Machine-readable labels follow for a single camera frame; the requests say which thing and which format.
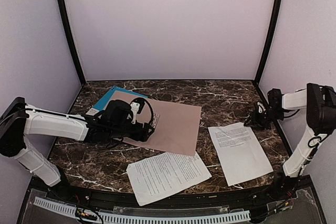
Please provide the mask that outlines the tan brown folder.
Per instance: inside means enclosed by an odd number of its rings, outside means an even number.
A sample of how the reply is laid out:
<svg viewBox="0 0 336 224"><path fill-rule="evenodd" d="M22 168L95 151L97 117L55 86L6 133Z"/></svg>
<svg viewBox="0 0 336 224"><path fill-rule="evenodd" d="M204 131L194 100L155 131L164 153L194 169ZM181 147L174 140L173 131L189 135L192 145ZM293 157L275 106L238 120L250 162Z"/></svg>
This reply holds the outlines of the tan brown folder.
<svg viewBox="0 0 336 224"><path fill-rule="evenodd" d="M146 142L125 138L124 142L157 151L194 156L201 117L201 107L146 99L159 116L154 133Z"/></svg>

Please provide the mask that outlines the teal folder with black inside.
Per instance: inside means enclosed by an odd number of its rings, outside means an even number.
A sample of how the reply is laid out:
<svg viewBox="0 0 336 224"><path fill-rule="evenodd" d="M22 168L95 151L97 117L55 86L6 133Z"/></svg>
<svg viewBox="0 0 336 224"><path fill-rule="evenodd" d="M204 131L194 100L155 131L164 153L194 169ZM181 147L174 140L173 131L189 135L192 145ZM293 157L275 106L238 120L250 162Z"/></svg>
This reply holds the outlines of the teal folder with black inside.
<svg viewBox="0 0 336 224"><path fill-rule="evenodd" d="M117 86L113 86L87 113L86 115L95 115L96 113L98 113L99 111L103 110L105 108L105 106L108 104L108 102L110 101L111 97L113 96L113 94L116 91L121 91L124 93L129 93L129 94L133 94L133 95L138 95L140 97L143 98L147 98L147 96L121 88L121 87L117 87Z"/></svg>

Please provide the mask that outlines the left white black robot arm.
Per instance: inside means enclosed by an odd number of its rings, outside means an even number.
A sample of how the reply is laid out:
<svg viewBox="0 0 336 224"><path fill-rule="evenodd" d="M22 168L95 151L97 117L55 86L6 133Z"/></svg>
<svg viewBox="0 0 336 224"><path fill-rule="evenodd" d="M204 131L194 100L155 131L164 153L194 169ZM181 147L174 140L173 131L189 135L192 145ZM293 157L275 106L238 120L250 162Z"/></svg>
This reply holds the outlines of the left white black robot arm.
<svg viewBox="0 0 336 224"><path fill-rule="evenodd" d="M154 112L148 122L138 122L149 102L135 98L130 103L111 100L94 115L62 114L29 105L17 97L1 116L1 155L12 157L47 186L67 183L66 176L29 142L28 135L69 138L85 143L122 142L130 138L146 142L154 133Z"/></svg>

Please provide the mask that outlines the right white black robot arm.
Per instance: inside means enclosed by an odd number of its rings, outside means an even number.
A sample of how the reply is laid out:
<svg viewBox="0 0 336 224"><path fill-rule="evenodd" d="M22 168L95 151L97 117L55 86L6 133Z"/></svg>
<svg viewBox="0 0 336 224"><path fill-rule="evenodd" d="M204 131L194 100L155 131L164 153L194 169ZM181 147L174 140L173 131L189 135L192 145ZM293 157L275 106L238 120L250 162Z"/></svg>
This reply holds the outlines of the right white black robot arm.
<svg viewBox="0 0 336 224"><path fill-rule="evenodd" d="M295 190L303 174L325 140L335 132L335 89L316 83L293 93L273 88L267 93L268 103L254 105L244 126L254 130L269 130L271 124L305 112L302 136L289 158L275 172L267 195L279 199Z"/></svg>

